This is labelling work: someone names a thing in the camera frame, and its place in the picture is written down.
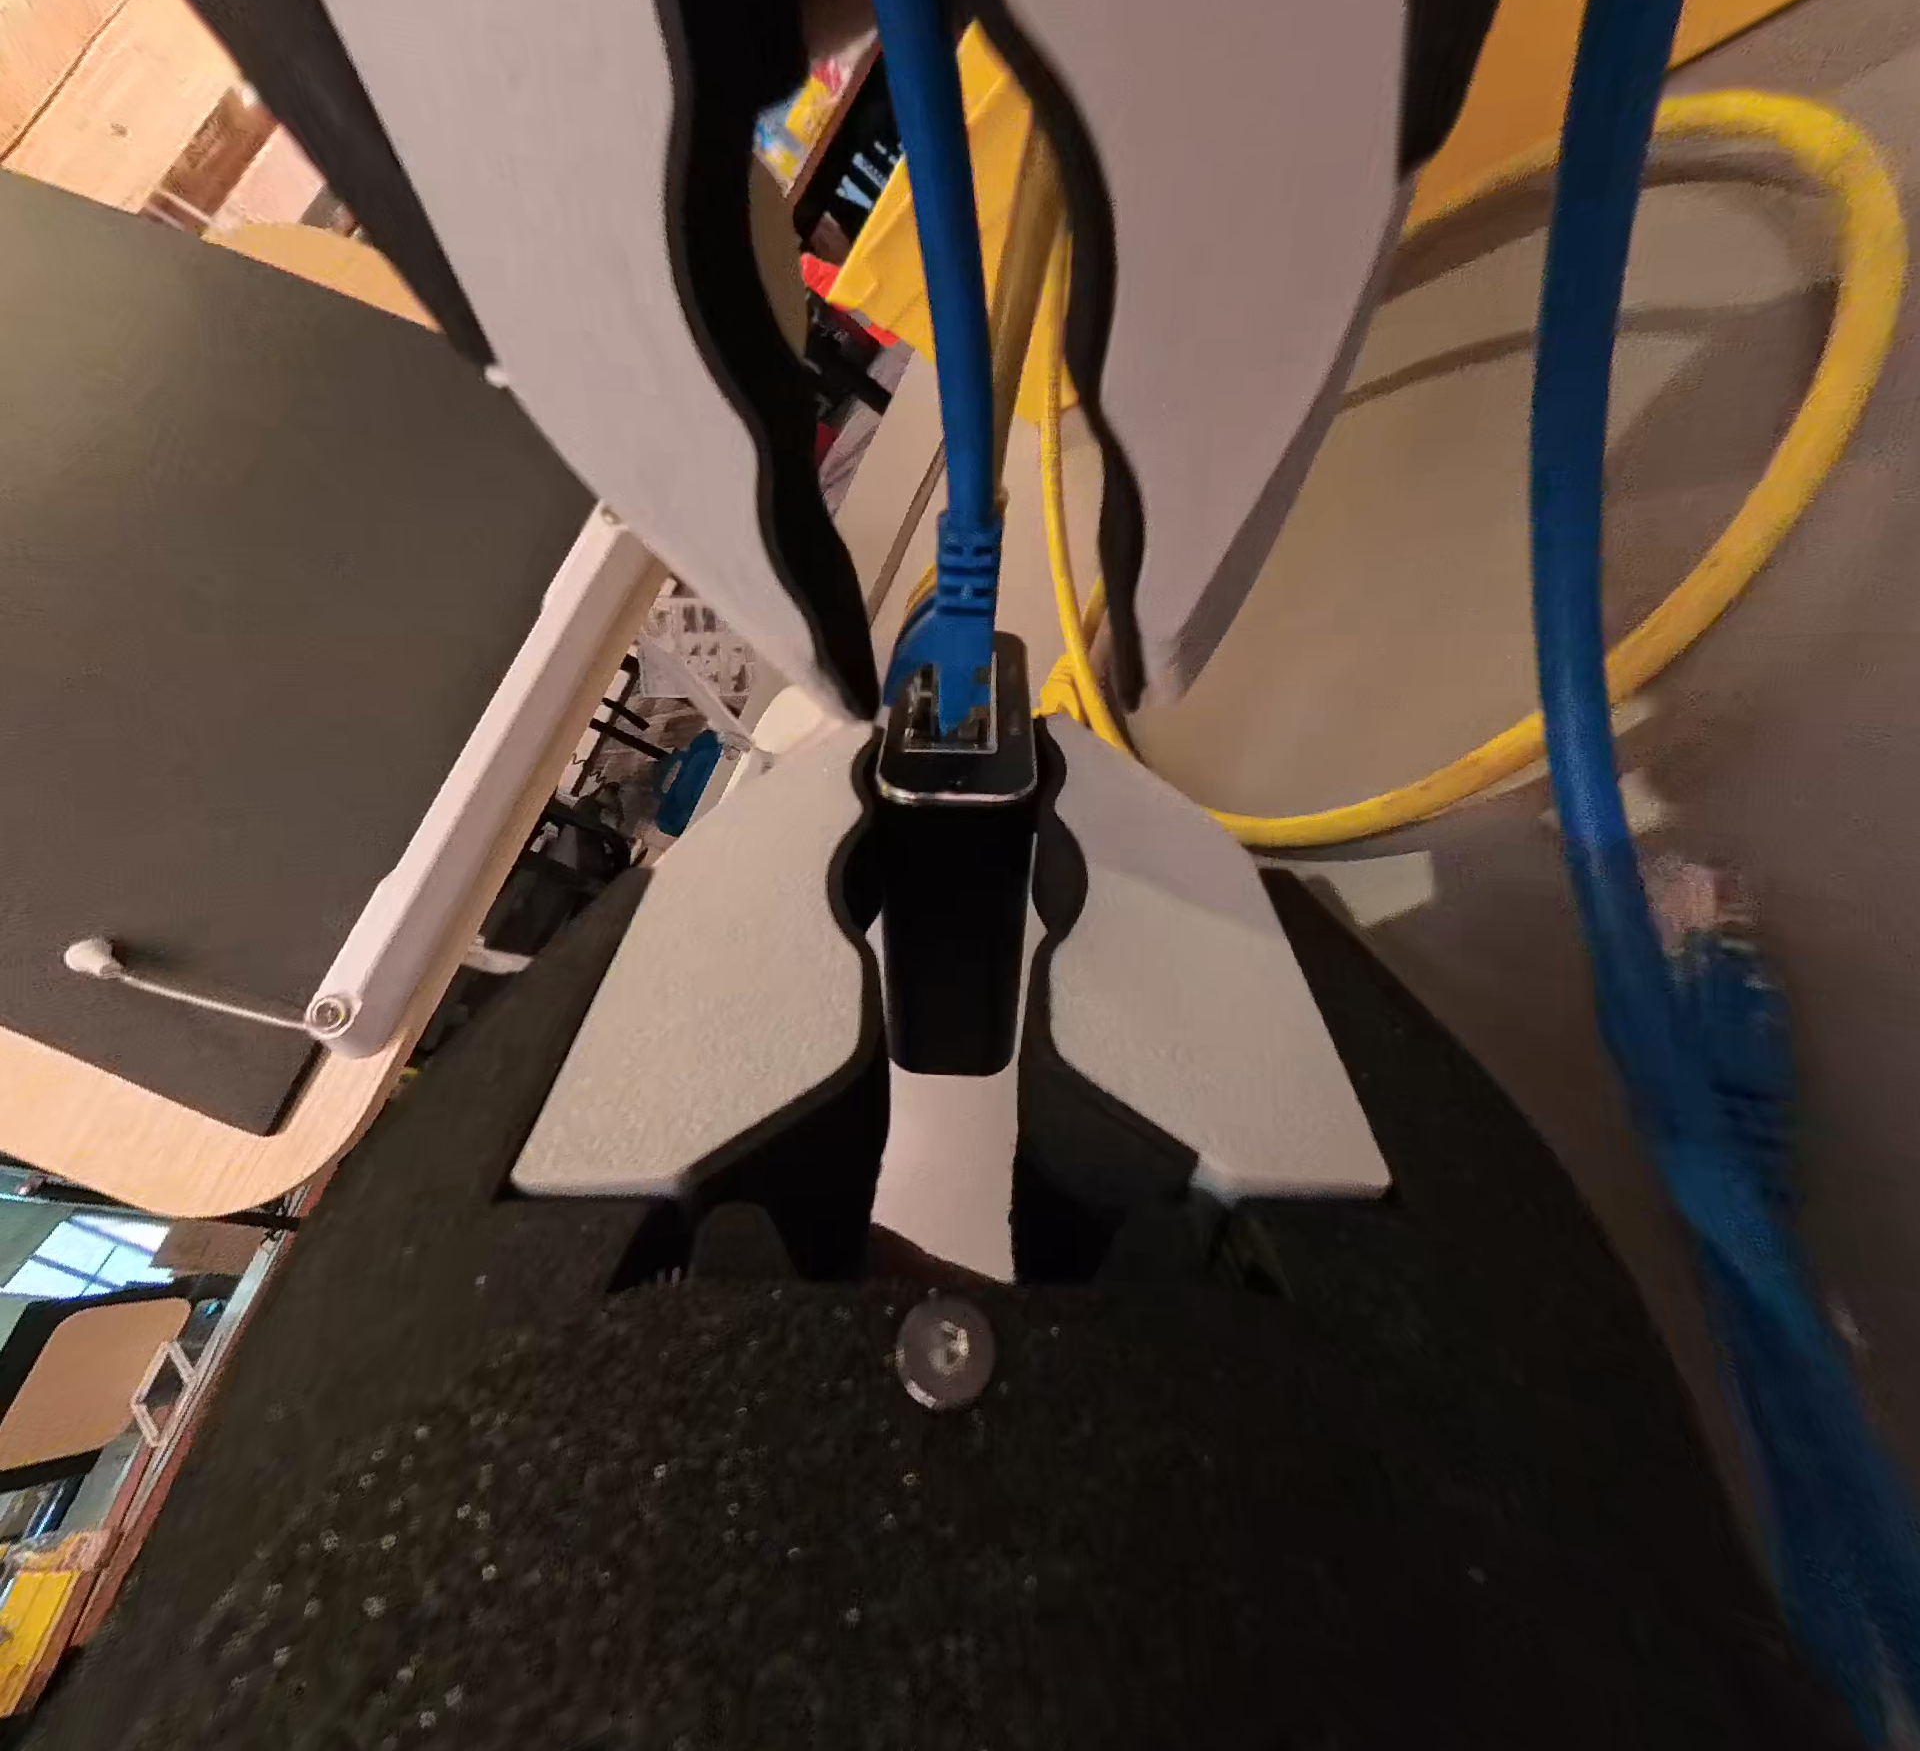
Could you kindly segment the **white panel bracket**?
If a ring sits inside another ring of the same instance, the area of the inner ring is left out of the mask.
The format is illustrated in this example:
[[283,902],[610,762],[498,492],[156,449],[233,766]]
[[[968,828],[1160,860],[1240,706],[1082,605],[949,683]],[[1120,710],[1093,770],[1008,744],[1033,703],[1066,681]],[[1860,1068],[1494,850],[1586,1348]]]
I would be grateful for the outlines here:
[[308,1003],[307,1027],[329,1053],[359,1062],[389,1047],[431,976],[467,951],[500,882],[494,858],[517,858],[556,791],[660,577],[611,512],[588,517],[440,790]]

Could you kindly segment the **blue plastic container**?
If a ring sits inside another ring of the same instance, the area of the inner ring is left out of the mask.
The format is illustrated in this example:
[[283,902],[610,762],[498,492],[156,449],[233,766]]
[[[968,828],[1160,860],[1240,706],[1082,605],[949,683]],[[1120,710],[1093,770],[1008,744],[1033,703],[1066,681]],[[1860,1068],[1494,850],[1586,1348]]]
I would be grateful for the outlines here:
[[658,804],[653,813],[653,825],[660,835],[682,835],[722,759],[722,736],[707,727],[660,762]]

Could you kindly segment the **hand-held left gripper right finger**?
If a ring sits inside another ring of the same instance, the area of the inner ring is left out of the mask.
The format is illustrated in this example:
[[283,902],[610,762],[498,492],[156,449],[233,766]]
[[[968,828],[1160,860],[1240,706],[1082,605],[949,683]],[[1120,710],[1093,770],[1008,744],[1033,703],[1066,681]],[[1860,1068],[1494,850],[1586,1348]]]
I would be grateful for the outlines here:
[[1251,1205],[1390,1172],[1257,860],[1063,715],[1041,764],[1012,1182],[1022,1283],[1158,1277]]

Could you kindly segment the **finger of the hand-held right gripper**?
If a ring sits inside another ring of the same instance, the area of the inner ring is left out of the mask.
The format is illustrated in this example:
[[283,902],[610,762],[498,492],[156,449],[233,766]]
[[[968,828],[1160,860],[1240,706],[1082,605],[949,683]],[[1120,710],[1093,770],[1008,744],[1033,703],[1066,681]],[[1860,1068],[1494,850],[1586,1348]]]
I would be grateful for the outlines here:
[[856,0],[320,0],[505,391],[760,657],[877,662],[751,235],[760,113]]
[[1380,291],[1409,0],[990,0],[1071,192],[1067,372],[1109,470],[1127,710],[1200,681]]

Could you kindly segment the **black panel with wooden rim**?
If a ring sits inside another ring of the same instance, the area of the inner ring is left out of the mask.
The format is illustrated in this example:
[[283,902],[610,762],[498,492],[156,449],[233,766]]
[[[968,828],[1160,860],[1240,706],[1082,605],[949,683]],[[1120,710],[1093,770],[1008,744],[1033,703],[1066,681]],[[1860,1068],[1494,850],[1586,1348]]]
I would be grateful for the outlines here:
[[274,1201],[297,1019],[593,517],[418,324],[4,175],[4,1162],[134,1210]]

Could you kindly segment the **black ethernet port adapter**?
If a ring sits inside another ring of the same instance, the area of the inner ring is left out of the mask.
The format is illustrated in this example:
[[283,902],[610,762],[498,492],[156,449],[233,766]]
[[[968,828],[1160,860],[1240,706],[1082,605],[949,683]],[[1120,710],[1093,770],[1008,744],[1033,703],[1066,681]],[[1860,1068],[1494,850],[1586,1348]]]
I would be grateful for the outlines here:
[[874,791],[885,1017],[900,1070],[987,1077],[1014,1059],[1041,786],[1031,710],[1025,648],[996,632],[981,736],[938,732],[929,669],[887,719]]

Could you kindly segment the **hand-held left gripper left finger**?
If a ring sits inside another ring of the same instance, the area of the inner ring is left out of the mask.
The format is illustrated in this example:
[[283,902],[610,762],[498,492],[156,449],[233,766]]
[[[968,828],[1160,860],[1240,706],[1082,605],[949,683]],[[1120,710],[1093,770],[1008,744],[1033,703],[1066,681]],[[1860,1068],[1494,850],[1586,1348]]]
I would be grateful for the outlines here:
[[874,725],[730,790],[645,885],[511,1188],[635,1197],[696,1233],[762,1210],[789,1264],[856,1280],[889,1136]]

